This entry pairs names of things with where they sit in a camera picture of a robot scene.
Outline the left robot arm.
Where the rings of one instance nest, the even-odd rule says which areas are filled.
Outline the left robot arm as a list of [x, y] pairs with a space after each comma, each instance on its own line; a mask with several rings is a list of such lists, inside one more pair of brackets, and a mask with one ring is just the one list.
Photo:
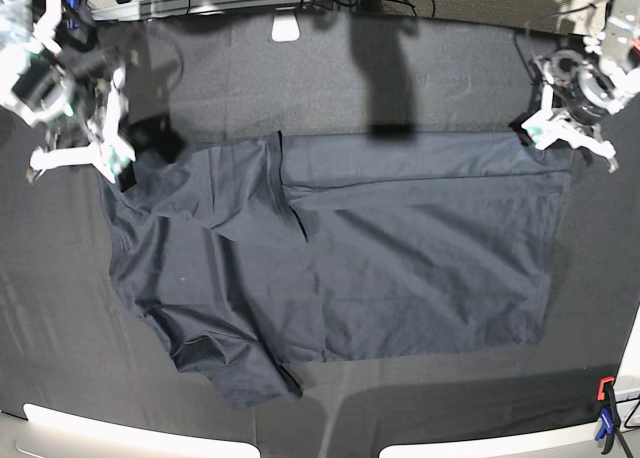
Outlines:
[[603, 137], [601, 121], [639, 95], [639, 0], [592, 0], [557, 15], [581, 12], [588, 16], [579, 46], [534, 53], [525, 62], [535, 107], [518, 128], [540, 151], [562, 141], [601, 157], [613, 173], [616, 149]]

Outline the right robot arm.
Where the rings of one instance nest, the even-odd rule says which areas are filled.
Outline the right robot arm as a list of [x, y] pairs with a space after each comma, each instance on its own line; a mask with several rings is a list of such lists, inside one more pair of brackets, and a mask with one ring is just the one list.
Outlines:
[[101, 44], [96, 27], [67, 0], [1, 0], [1, 106], [44, 131], [29, 158], [29, 182], [91, 166], [126, 190], [140, 154], [178, 159], [186, 144], [167, 122], [129, 120], [125, 86], [134, 64]]

